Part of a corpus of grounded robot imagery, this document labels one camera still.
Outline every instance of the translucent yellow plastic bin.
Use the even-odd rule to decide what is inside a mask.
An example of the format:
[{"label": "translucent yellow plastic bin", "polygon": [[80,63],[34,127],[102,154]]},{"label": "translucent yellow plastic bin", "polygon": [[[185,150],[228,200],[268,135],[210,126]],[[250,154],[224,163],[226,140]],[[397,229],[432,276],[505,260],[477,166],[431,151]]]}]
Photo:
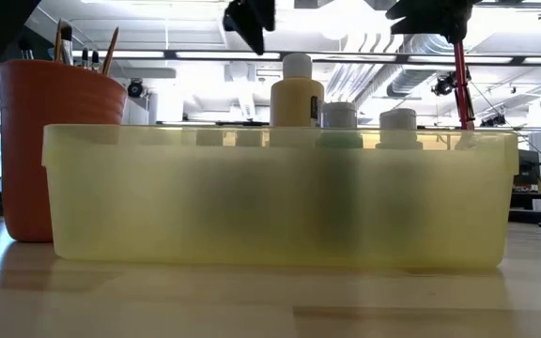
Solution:
[{"label": "translucent yellow plastic bin", "polygon": [[518,152],[505,132],[53,125],[43,164],[65,258],[493,268]]}]

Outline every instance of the orange cup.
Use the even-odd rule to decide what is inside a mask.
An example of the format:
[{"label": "orange cup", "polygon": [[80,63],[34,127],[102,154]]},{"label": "orange cup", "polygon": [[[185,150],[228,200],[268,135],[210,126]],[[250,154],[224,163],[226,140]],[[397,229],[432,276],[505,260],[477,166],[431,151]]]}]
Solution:
[{"label": "orange cup", "polygon": [[126,97],[122,85],[86,69],[37,60],[8,61],[0,68],[3,203],[12,238],[53,240],[41,166],[43,127],[118,125]]}]

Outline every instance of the wooden tabletop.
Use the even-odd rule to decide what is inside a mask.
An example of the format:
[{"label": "wooden tabletop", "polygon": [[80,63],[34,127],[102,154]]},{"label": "wooden tabletop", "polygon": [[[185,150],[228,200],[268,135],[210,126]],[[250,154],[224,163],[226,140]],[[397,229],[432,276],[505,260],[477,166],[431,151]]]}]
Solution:
[{"label": "wooden tabletop", "polygon": [[541,338],[541,229],[494,270],[356,272],[67,261],[0,220],[0,337]]}]

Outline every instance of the black machine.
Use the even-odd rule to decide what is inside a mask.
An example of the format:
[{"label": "black machine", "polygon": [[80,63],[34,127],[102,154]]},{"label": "black machine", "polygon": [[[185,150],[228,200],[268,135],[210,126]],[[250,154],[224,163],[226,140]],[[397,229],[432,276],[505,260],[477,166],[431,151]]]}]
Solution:
[{"label": "black machine", "polygon": [[533,192],[540,180],[540,155],[536,151],[518,152],[518,175],[513,182],[515,192]]},{"label": "black machine", "polygon": [[[471,80],[471,72],[469,71],[469,68],[467,68],[466,83]],[[458,78],[458,76],[456,76],[456,71],[450,71],[447,74],[438,77],[436,85],[431,88],[431,92],[436,96],[447,96],[450,95],[452,92],[455,92],[456,105],[460,108],[460,95],[458,95],[457,92],[458,81],[460,81],[460,79]],[[466,93],[466,97],[470,98],[471,92],[469,92],[469,88],[465,85],[463,90]],[[473,109],[471,100],[467,100],[467,118],[469,121],[475,120],[475,111]]]},{"label": "black machine", "polygon": [[143,87],[143,79],[131,79],[131,84],[127,87],[127,92],[131,98],[141,99],[144,97],[147,91]]},{"label": "black machine", "polygon": [[511,208],[533,210],[533,201],[541,200],[541,192],[536,187],[541,184],[541,161],[535,151],[519,151],[519,174],[513,183]]}]

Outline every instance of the ceiling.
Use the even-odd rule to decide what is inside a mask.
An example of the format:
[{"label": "ceiling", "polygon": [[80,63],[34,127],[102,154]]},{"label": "ceiling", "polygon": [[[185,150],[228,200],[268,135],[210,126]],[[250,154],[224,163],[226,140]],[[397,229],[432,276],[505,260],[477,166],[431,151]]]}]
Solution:
[{"label": "ceiling", "polygon": [[[384,12],[375,11],[367,2],[313,1],[321,5],[329,3],[315,8],[310,6],[310,0],[277,0],[277,29],[266,33],[266,49],[406,51],[402,47],[403,37],[389,35],[390,23],[384,19]],[[225,33],[222,29],[226,4],[226,0],[42,0],[26,25],[53,41],[56,22],[62,17],[75,28],[76,49],[86,46],[105,50],[112,32],[120,27],[119,50],[249,51],[236,33]],[[469,53],[541,54],[539,14],[540,10],[476,9],[466,40]],[[147,77],[146,84],[159,95],[169,90],[178,92],[177,100],[183,100],[185,112],[213,120],[239,118],[230,114],[234,112],[231,107],[250,99],[249,104],[263,111],[270,104],[271,85],[281,79],[281,64],[251,62],[255,76],[243,90],[243,86],[227,81],[229,63],[122,60],[115,62],[113,74],[121,82],[128,82],[132,77]],[[405,98],[388,97],[389,81],[386,80],[397,76],[392,76],[392,71],[402,72],[402,68],[315,64],[313,77],[325,85],[328,100],[356,100],[368,120],[394,107],[408,107],[417,111],[423,124],[457,124],[454,96],[436,97],[430,91],[436,77],[447,69],[423,69],[423,80]],[[512,115],[527,111],[527,98],[538,98],[526,93],[541,88],[541,68],[472,67],[470,71],[475,84],[471,86],[471,96],[480,117],[489,113],[490,103],[495,106],[503,103]]]}]

